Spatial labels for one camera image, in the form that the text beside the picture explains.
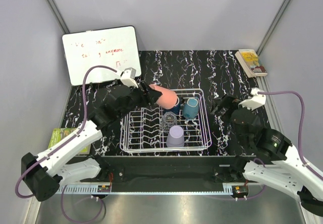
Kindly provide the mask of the pink plastic cup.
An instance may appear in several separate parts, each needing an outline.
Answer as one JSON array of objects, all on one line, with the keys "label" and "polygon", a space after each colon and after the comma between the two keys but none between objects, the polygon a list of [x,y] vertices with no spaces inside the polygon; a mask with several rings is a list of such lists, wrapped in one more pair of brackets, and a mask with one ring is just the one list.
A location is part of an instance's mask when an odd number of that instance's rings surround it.
[{"label": "pink plastic cup", "polygon": [[150,84],[149,86],[161,93],[161,97],[156,101],[157,105],[164,109],[172,109],[176,105],[178,97],[174,91],[155,84]]}]

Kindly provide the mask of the dark blue ceramic mug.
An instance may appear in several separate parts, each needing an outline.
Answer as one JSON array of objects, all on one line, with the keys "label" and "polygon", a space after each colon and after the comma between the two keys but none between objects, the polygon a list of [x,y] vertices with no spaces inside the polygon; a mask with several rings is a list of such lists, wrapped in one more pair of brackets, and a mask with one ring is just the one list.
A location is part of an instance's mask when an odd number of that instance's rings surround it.
[{"label": "dark blue ceramic mug", "polygon": [[174,105],[174,107],[171,109],[171,112],[173,112],[175,115],[179,115],[180,108],[181,108],[180,99],[177,97],[177,102]]}]

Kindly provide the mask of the clear faceted glass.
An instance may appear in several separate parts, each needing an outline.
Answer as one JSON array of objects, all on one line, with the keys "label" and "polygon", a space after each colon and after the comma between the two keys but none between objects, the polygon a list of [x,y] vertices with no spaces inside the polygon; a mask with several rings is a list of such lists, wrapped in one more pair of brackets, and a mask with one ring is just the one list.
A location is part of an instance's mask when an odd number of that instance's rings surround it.
[{"label": "clear faceted glass", "polygon": [[177,116],[171,111],[166,112],[161,119],[161,130],[168,132],[175,125],[177,125]]}]

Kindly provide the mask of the lavender plastic cup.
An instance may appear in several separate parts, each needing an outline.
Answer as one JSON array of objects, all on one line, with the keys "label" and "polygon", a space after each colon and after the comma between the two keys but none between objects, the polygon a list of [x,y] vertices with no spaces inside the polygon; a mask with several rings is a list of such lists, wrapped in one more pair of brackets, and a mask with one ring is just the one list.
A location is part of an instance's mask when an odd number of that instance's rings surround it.
[{"label": "lavender plastic cup", "polygon": [[174,125],[170,128],[166,145],[170,147],[183,147],[185,143],[184,140],[184,130],[181,126]]}]

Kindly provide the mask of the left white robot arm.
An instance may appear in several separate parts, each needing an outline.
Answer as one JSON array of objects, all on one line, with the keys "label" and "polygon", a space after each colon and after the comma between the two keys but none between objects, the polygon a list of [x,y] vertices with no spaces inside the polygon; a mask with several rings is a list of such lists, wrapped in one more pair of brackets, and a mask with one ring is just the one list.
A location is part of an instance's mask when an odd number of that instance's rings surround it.
[{"label": "left white robot arm", "polygon": [[84,161],[69,161],[84,147],[101,139],[108,129],[137,107],[155,104],[162,93],[144,81],[138,87],[117,84],[101,105],[89,114],[81,126],[57,143],[37,155],[25,154],[21,159],[21,181],[38,201],[45,201],[61,186],[86,179],[99,182],[109,177],[109,165],[99,156]]}]

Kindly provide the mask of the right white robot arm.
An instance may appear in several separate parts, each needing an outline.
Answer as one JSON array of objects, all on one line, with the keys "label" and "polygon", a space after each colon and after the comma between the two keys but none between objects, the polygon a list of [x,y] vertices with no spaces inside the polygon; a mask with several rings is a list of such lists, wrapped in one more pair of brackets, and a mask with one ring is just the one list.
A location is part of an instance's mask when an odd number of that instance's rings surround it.
[{"label": "right white robot arm", "polygon": [[255,181],[297,200],[307,211],[322,216],[322,179],[302,161],[297,148],[281,132],[264,127],[254,110],[264,106],[266,95],[246,100],[229,95],[216,99],[211,113],[232,123],[238,143],[253,152],[260,163],[236,156],[227,173],[235,182]]}]

